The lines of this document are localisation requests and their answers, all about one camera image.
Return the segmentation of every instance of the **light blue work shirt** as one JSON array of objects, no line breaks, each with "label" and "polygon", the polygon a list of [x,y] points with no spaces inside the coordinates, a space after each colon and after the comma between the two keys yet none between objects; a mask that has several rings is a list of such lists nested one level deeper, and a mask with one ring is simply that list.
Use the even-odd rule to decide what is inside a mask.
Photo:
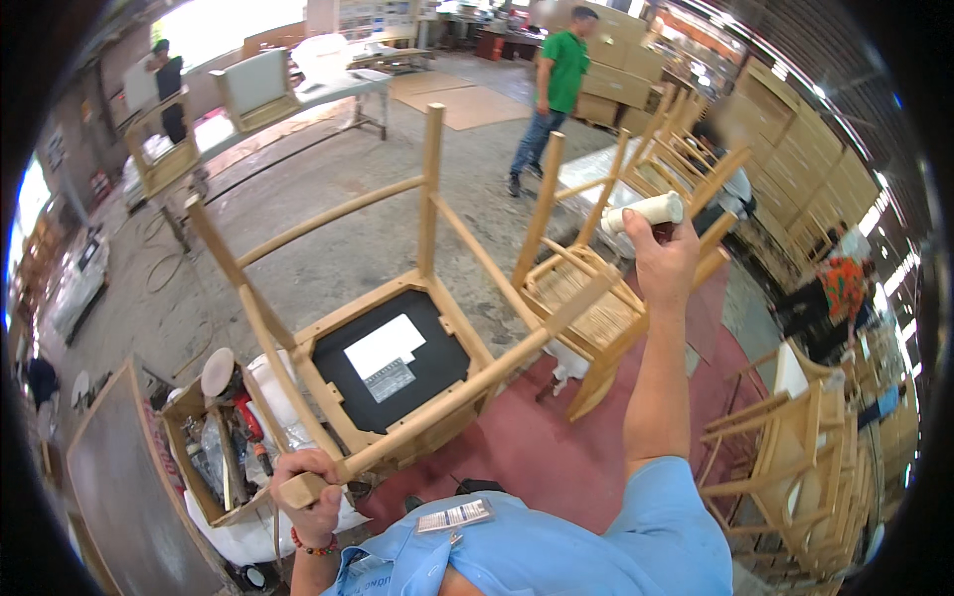
[{"label": "light blue work shirt", "polygon": [[[459,528],[456,545],[449,530],[414,533],[422,515],[477,498],[487,499],[496,516]],[[448,564],[487,596],[732,594],[729,546],[699,499],[689,464],[677,457],[636,470],[603,536],[501,492],[423,504],[380,536],[342,551],[338,579],[324,594],[435,596]]]},{"label": "light blue work shirt", "polygon": [[879,418],[885,418],[891,412],[894,412],[898,409],[898,401],[901,399],[901,394],[898,391],[898,385],[893,385],[890,389],[884,392],[884,395],[878,398],[878,414]]}]

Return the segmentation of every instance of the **beaded bracelet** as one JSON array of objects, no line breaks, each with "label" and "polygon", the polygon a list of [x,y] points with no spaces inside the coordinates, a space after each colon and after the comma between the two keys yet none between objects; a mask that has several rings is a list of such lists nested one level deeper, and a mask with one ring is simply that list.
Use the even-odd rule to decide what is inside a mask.
[{"label": "beaded bracelet", "polygon": [[312,548],[311,546],[303,545],[301,540],[299,540],[298,532],[295,531],[294,526],[292,526],[292,542],[295,543],[295,546],[302,548],[309,555],[317,555],[319,557],[323,555],[330,555],[331,553],[338,550],[338,537],[334,534],[331,535],[331,542],[328,543],[328,546],[325,548]]}]

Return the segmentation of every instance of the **orange patterned shirt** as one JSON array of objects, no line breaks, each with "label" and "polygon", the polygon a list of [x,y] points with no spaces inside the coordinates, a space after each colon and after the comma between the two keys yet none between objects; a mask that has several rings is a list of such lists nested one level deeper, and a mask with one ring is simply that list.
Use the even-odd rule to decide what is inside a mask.
[{"label": "orange patterned shirt", "polygon": [[842,307],[848,307],[848,319],[854,320],[864,300],[864,273],[861,266],[849,257],[828,259],[830,269],[819,273],[821,285],[828,298],[828,315],[834,317]]}]

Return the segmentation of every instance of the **id badge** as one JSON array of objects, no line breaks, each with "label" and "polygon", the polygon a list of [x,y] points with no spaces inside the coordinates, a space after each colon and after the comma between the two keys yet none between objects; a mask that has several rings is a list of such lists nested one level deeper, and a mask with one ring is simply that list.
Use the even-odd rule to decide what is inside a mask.
[{"label": "id badge", "polygon": [[475,499],[470,503],[457,505],[444,511],[422,515],[417,520],[414,533],[426,534],[477,524],[478,522],[491,520],[495,515],[493,507],[490,506],[487,499]]}]

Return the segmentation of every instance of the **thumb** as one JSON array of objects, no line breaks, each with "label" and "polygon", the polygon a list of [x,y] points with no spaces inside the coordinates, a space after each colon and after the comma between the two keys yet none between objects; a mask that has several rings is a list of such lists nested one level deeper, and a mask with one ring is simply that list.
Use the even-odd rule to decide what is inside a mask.
[{"label": "thumb", "polygon": [[623,226],[626,228],[626,236],[629,236],[633,242],[637,257],[640,253],[645,255],[659,248],[659,243],[653,237],[653,228],[650,226],[650,222],[637,211],[633,209],[623,210]]},{"label": "thumb", "polygon": [[329,517],[338,516],[338,511],[342,506],[342,488],[337,484],[330,484],[321,491],[321,498],[318,501],[318,513]]}]

